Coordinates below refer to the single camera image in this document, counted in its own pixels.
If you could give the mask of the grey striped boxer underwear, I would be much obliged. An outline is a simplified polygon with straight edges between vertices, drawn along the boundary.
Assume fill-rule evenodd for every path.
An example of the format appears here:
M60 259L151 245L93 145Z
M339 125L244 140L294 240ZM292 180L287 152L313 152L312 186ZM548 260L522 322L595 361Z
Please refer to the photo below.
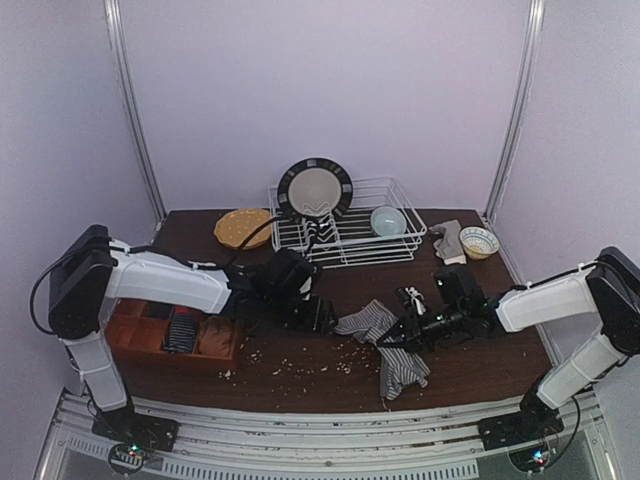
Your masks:
M397 320L382 302L372 300L358 312L340 317L334 328L339 335L352 336L360 343L376 347L381 355L380 396L389 401L395 400L409 386L426 387L431 373L419 354L377 345L377 341Z

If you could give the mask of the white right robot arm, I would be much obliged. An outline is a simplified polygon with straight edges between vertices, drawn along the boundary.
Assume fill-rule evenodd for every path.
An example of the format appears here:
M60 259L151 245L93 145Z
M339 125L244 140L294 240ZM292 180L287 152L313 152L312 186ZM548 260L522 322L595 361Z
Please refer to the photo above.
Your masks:
M406 314L382 334L379 347L417 353L459 333L493 338L579 317L598 320L596 331L523 396L514 419L518 426L548 423L577 393L639 353L639 267L616 247L494 296L483 292L464 264L439 268L433 280L442 309L429 308L413 288L398 290Z

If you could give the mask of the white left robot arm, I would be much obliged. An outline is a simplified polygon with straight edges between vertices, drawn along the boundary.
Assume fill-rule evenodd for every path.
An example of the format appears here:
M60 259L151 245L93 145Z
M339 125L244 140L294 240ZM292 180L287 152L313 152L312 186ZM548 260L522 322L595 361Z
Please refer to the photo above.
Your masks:
M131 396L103 331L120 300L244 321L267 318L288 329L327 334L337 316L332 303L314 293L321 274L320 266L291 249L254 265L181 260L154 245L116 240L106 226L94 224L40 274L29 299L49 284L48 324L39 331L64 345L99 412L128 413Z

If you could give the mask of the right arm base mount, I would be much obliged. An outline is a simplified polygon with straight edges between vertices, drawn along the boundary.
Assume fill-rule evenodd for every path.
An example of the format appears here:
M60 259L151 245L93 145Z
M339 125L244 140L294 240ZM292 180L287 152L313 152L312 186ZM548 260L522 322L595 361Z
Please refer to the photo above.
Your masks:
M564 423L558 409L548 407L537 396L540 376L522 397L515 413L488 417L478 422L478 432L485 451L515 447L509 459L525 473L539 473L554 463L554 448L548 434L559 434Z

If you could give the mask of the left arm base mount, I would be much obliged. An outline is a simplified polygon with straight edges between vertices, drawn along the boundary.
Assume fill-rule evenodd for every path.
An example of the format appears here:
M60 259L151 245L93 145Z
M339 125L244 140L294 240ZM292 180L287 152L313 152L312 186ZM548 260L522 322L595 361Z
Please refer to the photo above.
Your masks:
M130 397L115 410L99 408L92 397L86 406L93 417L91 432L115 442L107 453L107 464L115 474L128 478L156 452L173 451L179 430L176 420L137 413Z

